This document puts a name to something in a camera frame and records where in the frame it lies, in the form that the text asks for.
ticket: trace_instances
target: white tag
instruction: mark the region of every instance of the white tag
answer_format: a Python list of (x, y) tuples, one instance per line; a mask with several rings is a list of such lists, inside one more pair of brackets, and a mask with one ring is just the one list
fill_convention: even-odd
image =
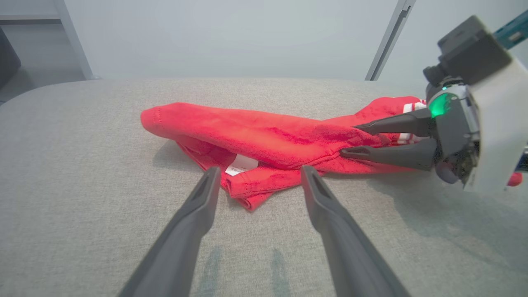
[(258, 160), (237, 154), (237, 157), (234, 159), (233, 163), (228, 166), (225, 172), (233, 177), (241, 172), (255, 169), (258, 165)]

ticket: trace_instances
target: gray fabric surface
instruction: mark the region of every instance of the gray fabric surface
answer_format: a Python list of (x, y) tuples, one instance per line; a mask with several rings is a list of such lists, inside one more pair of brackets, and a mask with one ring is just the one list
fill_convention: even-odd
[[(142, 110), (175, 101), (315, 119), (424, 86), (84, 81), (0, 106), (0, 295), (114, 296), (202, 175)], [(414, 296), (526, 296), (526, 184), (464, 193), (434, 173), (324, 178)], [(300, 187), (250, 213), (220, 192), (192, 296), (334, 295)]]

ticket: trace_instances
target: white wall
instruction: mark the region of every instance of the white wall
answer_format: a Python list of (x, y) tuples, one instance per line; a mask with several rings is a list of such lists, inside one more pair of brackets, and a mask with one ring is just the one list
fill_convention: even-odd
[(58, 18), (53, 0), (0, 0), (0, 16), (12, 15)]
[(397, 0), (65, 0), (94, 76), (363, 80)]
[[(438, 40), (460, 23), (475, 14), (495, 32), (527, 9), (527, 0), (417, 0), (379, 80), (425, 84), (422, 70), (438, 64)], [(528, 41), (511, 52), (528, 66)]]

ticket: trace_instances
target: green light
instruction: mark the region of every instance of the green light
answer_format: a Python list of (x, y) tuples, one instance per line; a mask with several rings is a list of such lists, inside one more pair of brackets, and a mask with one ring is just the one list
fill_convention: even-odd
[(429, 110), (431, 111), (431, 118), (435, 118), (437, 116), (441, 116), (445, 114), (447, 111), (449, 111), (449, 107), (451, 105), (451, 97), (454, 96), (450, 93), (444, 93), (429, 104)]

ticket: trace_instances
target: red cloth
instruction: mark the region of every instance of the red cloth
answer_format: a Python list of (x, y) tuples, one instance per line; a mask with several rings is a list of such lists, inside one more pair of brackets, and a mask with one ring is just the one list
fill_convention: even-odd
[[(305, 164), (321, 174), (409, 171), (339, 155), (345, 147), (402, 144), (399, 133), (370, 135), (351, 126), (400, 114), (405, 105), (410, 111), (423, 102), (383, 97), (354, 115), (327, 120), (173, 103), (143, 111), (141, 122), (147, 131), (176, 141), (202, 169), (219, 166), (222, 187), (245, 208), (255, 210), (274, 192), (300, 184), (299, 168)], [(412, 137), (407, 139), (404, 143), (412, 142)], [(258, 167), (233, 177), (226, 174), (237, 154), (258, 160)]]

